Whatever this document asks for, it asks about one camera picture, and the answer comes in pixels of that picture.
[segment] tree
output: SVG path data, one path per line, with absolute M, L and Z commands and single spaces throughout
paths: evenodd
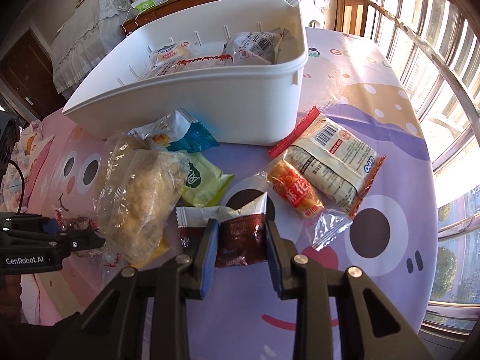
M 448 218 L 448 215 L 450 215 L 450 211 L 452 211 L 452 203 L 448 203 L 445 206 L 440 207 L 438 209 L 438 221 L 445 221 Z
M 457 257 L 446 247 L 438 248 L 437 270 L 431 291 L 432 300 L 442 300 L 442 297 L 452 289 L 457 272 Z
M 457 303 L 471 303 L 477 294 L 475 286 L 472 279 L 463 280 L 458 285 Z

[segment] white lace cloth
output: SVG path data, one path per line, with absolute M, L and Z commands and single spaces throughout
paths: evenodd
M 53 82 L 61 93 L 83 78 L 125 37 L 129 0 L 85 0 L 52 43 Z

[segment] blue snack packet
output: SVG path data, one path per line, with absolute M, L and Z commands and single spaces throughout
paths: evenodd
M 130 134 L 144 140 L 150 149 L 188 153 L 202 152 L 218 146 L 218 142 L 198 120 L 179 108 L 146 126 L 134 128 Z

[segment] white plastic basket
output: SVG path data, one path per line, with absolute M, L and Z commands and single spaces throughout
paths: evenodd
M 215 67 L 138 81 L 150 50 L 187 40 L 218 55 L 236 32 L 287 28 L 297 49 L 272 66 Z M 272 145 L 294 128 L 308 59 L 299 7 L 285 0 L 221 0 L 157 19 L 133 32 L 85 78 L 63 114 L 100 138 L 183 107 L 220 142 Z

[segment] black cable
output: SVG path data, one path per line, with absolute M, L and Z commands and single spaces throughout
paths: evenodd
M 20 170 L 20 168 L 18 167 L 18 165 L 13 162 L 12 160 L 8 160 L 9 164 L 13 165 L 15 167 L 15 169 L 18 171 L 19 175 L 20 175 L 20 179 L 22 180 L 22 193 L 20 195 L 20 202 L 18 204 L 18 211 L 17 211 L 17 214 L 20 213 L 20 211 L 22 210 L 22 205 L 23 205 L 23 195 L 25 194 L 25 179 L 23 178 L 23 174 L 22 174 L 22 171 Z

